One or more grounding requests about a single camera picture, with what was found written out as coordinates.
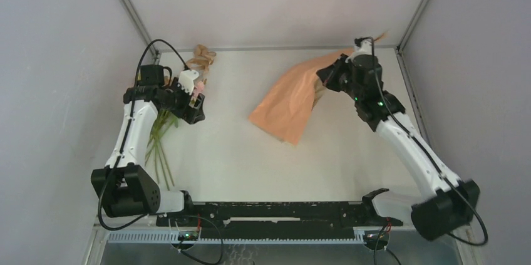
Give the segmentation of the pink rose stem bunch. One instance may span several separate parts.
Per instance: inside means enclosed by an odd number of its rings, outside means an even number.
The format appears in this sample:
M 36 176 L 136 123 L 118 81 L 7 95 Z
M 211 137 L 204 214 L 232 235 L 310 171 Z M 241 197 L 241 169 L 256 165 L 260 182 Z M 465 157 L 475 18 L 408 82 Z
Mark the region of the pink rose stem bunch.
M 199 81 L 195 84 L 192 94 L 197 96 L 199 93 L 203 94 L 204 90 L 205 83 Z M 173 95 L 169 86 L 153 90 L 151 98 L 158 109 L 158 115 L 150 131 L 150 136 L 148 139 L 148 152 L 146 154 L 145 161 L 148 165 L 153 165 L 155 171 L 155 180 L 157 182 L 163 182 L 166 189 L 169 190 L 175 186 L 175 179 L 170 168 L 168 155 L 163 144 L 163 139 L 171 129 L 178 128 L 179 123 L 185 121 L 177 118 L 169 110 L 173 102 Z

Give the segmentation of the tan ribbon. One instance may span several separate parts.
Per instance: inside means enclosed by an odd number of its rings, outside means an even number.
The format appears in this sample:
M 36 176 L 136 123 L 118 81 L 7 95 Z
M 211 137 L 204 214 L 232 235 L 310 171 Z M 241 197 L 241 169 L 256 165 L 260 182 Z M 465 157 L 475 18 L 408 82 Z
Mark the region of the tan ribbon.
M 203 83 L 207 83 L 210 67 L 213 65 L 217 53 L 211 51 L 208 47 L 198 44 L 193 50 L 193 57 L 186 61 L 188 68 L 196 70 L 200 73 Z

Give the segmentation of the beige wrapping paper sheet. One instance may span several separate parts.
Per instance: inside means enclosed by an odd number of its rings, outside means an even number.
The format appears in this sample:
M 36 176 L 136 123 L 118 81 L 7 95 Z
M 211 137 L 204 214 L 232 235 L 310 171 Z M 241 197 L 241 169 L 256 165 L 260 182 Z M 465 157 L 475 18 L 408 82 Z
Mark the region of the beige wrapping paper sheet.
M 275 139 L 297 145 L 313 108 L 325 91 L 317 71 L 333 64 L 353 48 L 340 49 L 289 68 L 272 86 L 248 120 Z

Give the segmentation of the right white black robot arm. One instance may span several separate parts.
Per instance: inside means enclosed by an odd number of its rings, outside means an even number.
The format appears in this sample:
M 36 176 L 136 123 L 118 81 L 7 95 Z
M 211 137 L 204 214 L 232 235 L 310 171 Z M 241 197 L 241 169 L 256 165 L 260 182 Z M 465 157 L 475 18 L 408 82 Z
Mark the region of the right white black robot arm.
M 460 178 L 434 153 L 415 130 L 405 107 L 383 89 L 382 72 L 373 55 L 341 54 L 316 74 L 328 90 L 353 99 L 358 117 L 390 144 L 420 192 L 415 197 L 381 188 L 366 194 L 361 209 L 364 221 L 377 225 L 386 217 L 397 219 L 433 241 L 471 223 L 480 188 L 475 181 Z

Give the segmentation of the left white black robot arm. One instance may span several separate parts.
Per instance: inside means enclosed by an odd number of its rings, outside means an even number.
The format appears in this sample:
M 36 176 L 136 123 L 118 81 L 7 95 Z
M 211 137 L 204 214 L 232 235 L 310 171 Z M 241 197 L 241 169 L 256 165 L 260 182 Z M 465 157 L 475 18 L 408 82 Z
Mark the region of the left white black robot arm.
M 145 170 L 145 157 L 155 120 L 168 111 L 187 124 L 204 120 L 204 95 L 198 90 L 198 71 L 185 69 L 170 83 L 169 67 L 143 65 L 133 87 L 123 95 L 124 116 L 111 156 L 102 169 L 91 173 L 100 210 L 108 217 L 171 212 L 180 225 L 191 224 L 195 207 L 184 191 L 163 190 Z

